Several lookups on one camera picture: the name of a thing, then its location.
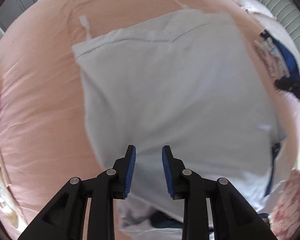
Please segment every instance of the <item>white cloth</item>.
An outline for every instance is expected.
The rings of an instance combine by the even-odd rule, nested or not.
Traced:
[[[120,201],[124,231],[135,239],[181,238],[180,229],[154,229],[146,220],[153,210],[183,219],[183,201],[167,192],[164,145],[186,168],[228,178],[257,211],[264,208],[271,146],[285,133],[228,14],[176,11],[73,52],[96,156],[110,168],[129,144],[137,148],[131,193]]]

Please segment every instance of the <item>bed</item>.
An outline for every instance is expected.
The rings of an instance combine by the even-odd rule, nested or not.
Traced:
[[[293,168],[300,149],[300,102],[273,87],[253,47],[263,26],[242,9],[242,1],[40,0],[10,26],[0,41],[0,148],[10,190],[27,223],[71,177],[88,179],[108,168],[99,165],[84,127],[80,72],[71,51],[86,39],[81,15],[89,20],[92,37],[98,37],[184,5],[205,13],[229,13],[286,130],[282,160],[287,171]],[[20,232],[1,211],[0,219],[17,239]],[[116,237],[127,236],[116,230]]]

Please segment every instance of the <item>metal pivot screw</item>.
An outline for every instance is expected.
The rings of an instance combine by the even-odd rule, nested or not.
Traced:
[[[107,170],[107,174],[108,174],[109,176],[112,176],[112,175],[114,175],[114,174],[116,174],[116,173],[117,173],[117,171],[114,170],[114,169],[109,169],[109,170]]]
[[[79,182],[79,178],[77,178],[77,177],[74,177],[74,178],[72,178],[72,179],[70,180],[70,183],[71,183],[72,185],[78,184],[78,182]]]
[[[186,175],[186,176],[189,176],[189,175],[192,174],[192,171],[191,171],[191,170],[188,170],[188,169],[185,169],[185,170],[182,171],[182,174],[183,174],[183,175]]]
[[[228,184],[228,180],[225,179],[225,178],[221,178],[221,179],[219,179],[219,183],[222,184],[222,185],[227,185]]]

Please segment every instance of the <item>pink duvet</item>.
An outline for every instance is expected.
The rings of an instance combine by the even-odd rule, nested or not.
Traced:
[[[278,94],[253,49],[261,26],[231,0],[40,0],[0,41],[0,146],[10,189],[30,222],[73,176],[97,176],[99,167],[83,126],[79,67],[71,47],[85,40],[79,16],[97,37],[179,10],[226,11],[242,31],[248,54],[287,131],[292,168],[300,145],[300,104]],[[12,239],[19,233],[4,219]],[[117,239],[124,239],[116,231]]]

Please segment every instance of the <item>dark blue fabric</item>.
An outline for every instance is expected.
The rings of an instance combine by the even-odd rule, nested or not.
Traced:
[[[271,171],[271,176],[269,179],[268,186],[266,188],[266,193],[265,197],[268,196],[271,193],[271,188],[272,188],[272,181],[273,181],[273,175],[274,175],[274,161],[276,157],[278,156],[278,153],[281,149],[281,143],[276,143],[275,145],[272,146],[271,152],[272,152],[272,171]]]
[[[298,64],[293,54],[280,41],[272,37],[268,31],[264,31],[260,35],[264,39],[271,38],[272,43],[280,51],[290,73],[289,79],[293,81],[300,81],[300,72],[299,72]]]
[[[150,223],[154,228],[183,228],[183,223],[168,217],[161,211],[157,211],[150,217]],[[209,234],[211,233],[213,228],[209,227]]]
[[[259,217],[261,217],[262,219],[267,219],[268,216],[269,216],[269,214],[267,214],[267,213],[261,213],[261,214],[259,214]]]

